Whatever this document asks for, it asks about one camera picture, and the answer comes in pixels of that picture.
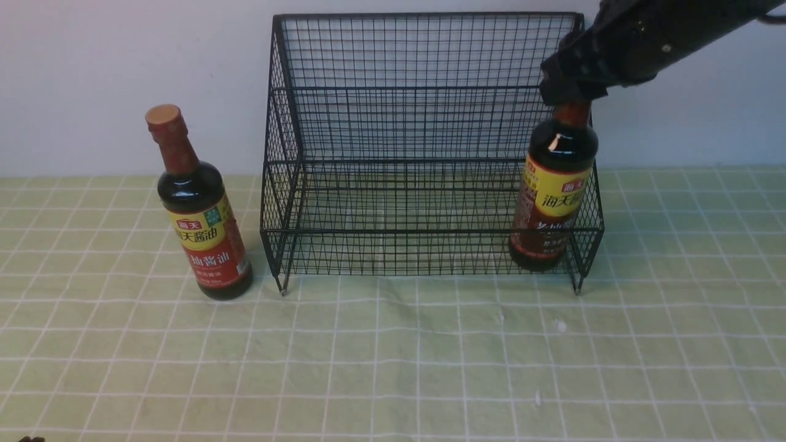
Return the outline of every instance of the grid pattern tablecloth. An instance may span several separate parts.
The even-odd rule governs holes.
[[[0,179],[0,440],[786,440],[786,169],[601,173],[567,277],[202,295],[153,177]]]

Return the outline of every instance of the red label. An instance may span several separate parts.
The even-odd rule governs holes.
[[[245,247],[226,195],[204,212],[170,216],[200,285],[220,289],[245,276]]]
[[[536,259],[564,252],[589,173],[550,171],[527,157],[513,228],[529,231],[511,234],[516,250]]]
[[[232,285],[245,274],[248,268],[242,241],[233,240],[240,237],[237,222],[227,223],[225,228],[226,237],[213,249],[200,252],[183,248],[189,257],[196,280],[212,289]],[[232,235],[230,233],[232,230],[236,231],[237,235]]]

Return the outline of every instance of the wire mesh rack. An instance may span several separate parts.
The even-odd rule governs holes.
[[[539,65],[582,28],[576,13],[276,16],[260,234],[282,293],[291,273],[524,272],[507,241],[552,112]],[[604,231],[591,179],[550,271],[577,292]]]

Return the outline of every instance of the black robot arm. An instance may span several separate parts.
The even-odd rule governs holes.
[[[706,45],[760,20],[786,0],[602,0],[593,25],[541,64],[547,105],[594,100],[633,86]]]

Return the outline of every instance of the soy sauce bottle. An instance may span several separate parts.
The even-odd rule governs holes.
[[[178,106],[156,106],[145,120],[166,168],[158,195],[197,285],[214,300],[239,297],[254,275],[221,174],[197,158]]]
[[[592,172],[598,142],[590,101],[558,106],[532,132],[509,251],[525,270],[552,270],[562,259]]]

